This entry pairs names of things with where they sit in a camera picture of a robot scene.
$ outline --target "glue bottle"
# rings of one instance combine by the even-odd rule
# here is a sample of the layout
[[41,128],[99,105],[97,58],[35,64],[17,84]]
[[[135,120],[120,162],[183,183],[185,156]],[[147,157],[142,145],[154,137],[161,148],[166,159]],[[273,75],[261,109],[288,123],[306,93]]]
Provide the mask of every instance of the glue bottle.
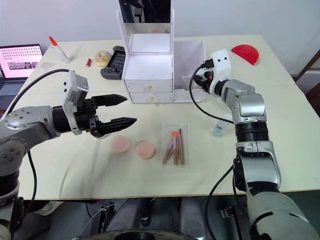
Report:
[[61,47],[58,45],[58,43],[54,40],[54,38],[52,36],[49,36],[49,39],[50,39],[53,47],[55,48],[56,52],[59,54],[61,60],[65,64],[68,64],[69,63],[69,58],[66,56],[65,52],[61,49]]
[[[232,116],[231,116],[231,114],[229,114],[229,113],[226,113],[226,114],[223,116],[223,118],[232,121]],[[216,123],[216,125],[215,125],[214,128],[213,128],[212,135],[215,136],[215,137],[217,137],[217,138],[220,138],[220,137],[222,136],[222,133],[223,133],[228,127],[230,127],[231,125],[232,125],[232,124],[229,123],[229,122],[222,121],[222,120],[218,120],[218,122]]]

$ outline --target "table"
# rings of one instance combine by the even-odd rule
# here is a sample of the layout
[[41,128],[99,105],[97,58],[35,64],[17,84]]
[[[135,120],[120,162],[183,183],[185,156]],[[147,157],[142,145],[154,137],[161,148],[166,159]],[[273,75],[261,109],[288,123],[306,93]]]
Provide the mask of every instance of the table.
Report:
[[[264,98],[269,137],[282,175],[280,190],[319,189],[320,119],[263,38],[260,35],[228,35],[177,40],[203,40],[207,56],[240,44],[250,44],[259,50],[260,61],[256,66],[229,51],[231,72],[232,78],[253,85]],[[87,97],[112,93],[128,97],[122,81],[102,78],[100,67],[94,62],[91,67],[85,66],[87,59],[93,59],[97,51],[112,53],[113,46],[123,45],[122,41],[62,42],[60,45],[68,56],[72,56],[71,62],[64,64],[55,50],[49,48],[24,87],[47,72],[41,65],[49,62],[55,65],[48,71],[66,68],[86,77]],[[65,77],[63,72],[46,77],[21,98],[17,108],[61,105]],[[206,96],[200,105],[217,116],[230,112],[219,98],[211,96]],[[216,120],[201,113],[192,103],[132,104],[128,100],[117,106],[99,107],[97,113],[103,122],[119,117],[137,118],[137,122],[102,140],[85,132],[82,135],[69,132],[32,148],[38,177],[37,200],[207,195],[236,155],[234,128],[230,127],[221,138],[214,137],[211,129]],[[187,124],[188,167],[162,167],[159,153],[150,160],[136,156],[135,146],[139,141],[149,141],[159,149],[161,123]],[[118,135],[130,138],[132,147],[128,152],[116,154],[110,150]],[[19,180],[19,195],[30,199],[33,177],[26,157]],[[232,192],[230,174],[215,194]]]

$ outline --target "robotic arm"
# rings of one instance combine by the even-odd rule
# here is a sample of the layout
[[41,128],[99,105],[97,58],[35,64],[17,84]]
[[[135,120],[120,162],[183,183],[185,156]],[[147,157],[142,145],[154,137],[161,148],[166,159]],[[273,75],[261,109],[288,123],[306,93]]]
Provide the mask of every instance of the robotic arm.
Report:
[[196,83],[212,96],[220,97],[232,111],[237,138],[233,177],[236,187],[247,195],[251,239],[319,240],[294,201],[279,192],[281,175],[269,140],[263,97],[255,93],[253,86],[227,78],[231,66],[226,49],[211,57],[212,66],[219,63],[217,69],[206,72],[207,79],[198,76]]
[[86,99],[88,89],[86,78],[69,71],[64,83],[63,106],[23,107],[0,121],[0,239],[6,239],[4,236],[10,234],[8,228],[15,232],[22,224],[23,199],[17,198],[19,168],[32,147],[66,132],[79,135],[86,131],[101,139],[137,121],[130,117],[106,123],[99,121],[96,114],[99,106],[118,105],[127,98],[110,94]]

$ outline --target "white wall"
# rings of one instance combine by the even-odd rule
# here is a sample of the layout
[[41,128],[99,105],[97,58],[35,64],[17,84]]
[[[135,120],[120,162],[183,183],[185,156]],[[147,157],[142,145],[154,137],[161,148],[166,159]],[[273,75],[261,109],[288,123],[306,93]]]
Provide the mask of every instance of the white wall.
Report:
[[[176,37],[261,34],[292,75],[320,48],[319,0],[173,1]],[[120,39],[116,8],[116,0],[0,0],[0,45]]]

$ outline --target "game controller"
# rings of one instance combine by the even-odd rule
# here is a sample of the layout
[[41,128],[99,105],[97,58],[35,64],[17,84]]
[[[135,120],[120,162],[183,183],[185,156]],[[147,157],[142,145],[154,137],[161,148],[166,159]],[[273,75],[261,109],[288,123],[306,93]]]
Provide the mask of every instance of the game controller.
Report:
[[123,46],[114,46],[108,65],[101,69],[101,76],[109,80],[120,80],[125,65],[126,52]]

